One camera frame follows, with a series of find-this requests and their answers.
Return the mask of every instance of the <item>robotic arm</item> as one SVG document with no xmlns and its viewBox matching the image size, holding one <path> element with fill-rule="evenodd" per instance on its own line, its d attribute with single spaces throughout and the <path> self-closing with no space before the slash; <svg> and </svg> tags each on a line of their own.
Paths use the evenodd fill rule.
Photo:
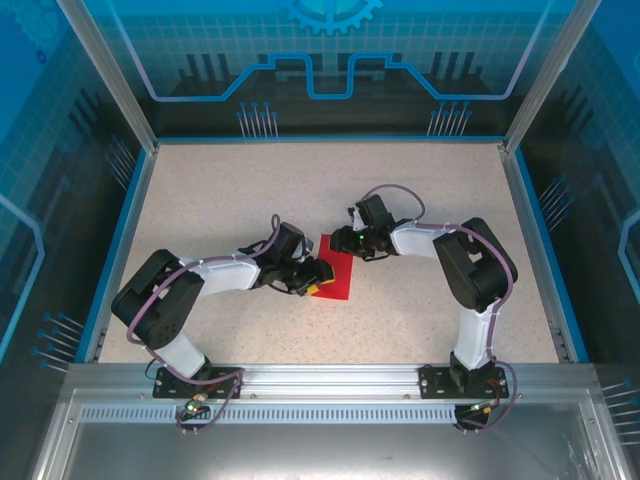
<svg viewBox="0 0 640 480">
<path fill-rule="evenodd" d="M 179 275 L 153 301 L 134 332 L 154 357 L 161 358 L 180 376 L 204 382 L 215 378 L 211 363 L 182 331 L 196 300 L 223 291 L 251 290 L 265 285 L 291 295 L 306 295 L 311 287 L 333 280 L 331 266 L 311 257 L 312 249 L 313 243 L 299 229 L 282 223 L 273 242 L 256 242 L 229 257 L 194 262 L 178 258 L 168 250 L 158 250 L 116 295 L 111 310 L 129 327 L 167 278 L 186 265 L 197 265 Z M 275 282 L 285 288 L 274 287 Z"/>
<path fill-rule="evenodd" d="M 484 220 L 460 226 L 396 222 L 378 195 L 348 212 L 352 225 L 336 230 L 330 248 L 365 262 L 397 255 L 438 259 L 451 293 L 461 305 L 458 341 L 451 353 L 450 377 L 461 393 L 484 387 L 494 368 L 490 352 L 497 309 L 517 280 L 515 265 Z"/>
</svg>

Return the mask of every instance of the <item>red cloth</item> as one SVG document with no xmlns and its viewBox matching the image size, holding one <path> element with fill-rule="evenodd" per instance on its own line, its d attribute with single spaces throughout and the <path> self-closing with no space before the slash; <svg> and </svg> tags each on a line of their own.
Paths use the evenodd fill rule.
<svg viewBox="0 0 640 480">
<path fill-rule="evenodd" d="M 325 285 L 319 285 L 320 291 L 313 294 L 314 297 L 333 298 L 336 300 L 349 300 L 351 289 L 351 270 L 353 269 L 353 255 L 334 252 L 329 248 L 331 235 L 324 234 L 320 239 L 318 258 L 329 262 L 333 267 L 335 280 Z"/>
</svg>

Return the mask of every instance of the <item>speckled table surface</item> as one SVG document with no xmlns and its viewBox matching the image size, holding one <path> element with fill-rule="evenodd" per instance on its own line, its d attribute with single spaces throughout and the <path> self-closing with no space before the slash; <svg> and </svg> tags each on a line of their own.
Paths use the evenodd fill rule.
<svg viewBox="0 0 640 480">
<path fill-rule="evenodd" d="M 501 311 L 496 354 L 511 362 L 556 362 L 522 232 L 496 145 L 281 143 L 165 145 L 127 261 L 123 284 L 148 256 L 228 254 L 268 237 L 272 213 L 319 244 L 349 223 L 346 208 L 381 183 L 414 189 L 427 222 L 482 217 L 519 270 Z M 381 192 L 395 218 L 415 201 Z M 348 301 L 288 297 L 271 289 L 225 292 L 195 305 L 186 332 L 216 363 L 448 362 L 459 306 L 436 261 L 395 257 L 354 263 Z M 146 362 L 112 318 L 102 362 Z"/>
</svg>

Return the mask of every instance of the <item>metal base plate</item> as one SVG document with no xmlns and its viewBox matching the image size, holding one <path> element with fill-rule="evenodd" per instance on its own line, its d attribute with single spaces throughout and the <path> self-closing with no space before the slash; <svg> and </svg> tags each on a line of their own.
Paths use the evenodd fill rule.
<svg viewBox="0 0 640 480">
<path fill-rule="evenodd" d="M 238 367 L 215 367 L 212 371 L 211 378 L 221 377 L 229 373 L 236 372 Z M 234 379 L 231 378 L 226 382 L 222 382 L 211 390 L 208 394 L 210 399 L 225 399 L 229 395 L 229 391 L 233 387 Z M 231 398 L 240 398 L 240 385 Z M 156 373 L 156 382 L 153 387 L 153 398 L 184 398 L 188 399 L 195 394 L 200 393 L 204 388 L 191 385 L 178 380 L 166 368 L 159 368 Z"/>
<path fill-rule="evenodd" d="M 420 397 L 423 400 L 447 399 L 460 400 L 461 398 L 487 399 L 495 398 L 496 392 L 487 383 L 487 380 L 495 379 L 498 382 L 503 381 L 504 385 L 500 387 L 500 398 L 509 397 L 509 387 L 506 383 L 506 377 L 502 368 L 493 366 L 486 370 L 486 375 L 476 382 L 477 387 L 467 388 L 463 393 L 458 390 L 458 386 L 451 380 L 449 376 L 450 367 L 433 367 L 425 365 L 418 369 L 418 384 L 420 385 Z"/>
</svg>

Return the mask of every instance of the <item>gear logo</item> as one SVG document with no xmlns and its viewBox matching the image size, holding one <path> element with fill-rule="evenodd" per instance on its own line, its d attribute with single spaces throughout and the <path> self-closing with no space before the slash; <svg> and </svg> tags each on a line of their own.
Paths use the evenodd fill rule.
<svg viewBox="0 0 640 480">
<path fill-rule="evenodd" d="M 333 35 L 336 30 L 345 34 L 350 27 L 360 28 L 363 19 L 373 18 L 374 8 L 382 7 L 382 0 L 284 0 L 283 7 L 300 28 Z"/>
<path fill-rule="evenodd" d="M 58 32 L 58 7 L 55 0 L 0 0 L 0 13 L 13 14 L 22 32 L 40 49 Z"/>
</svg>

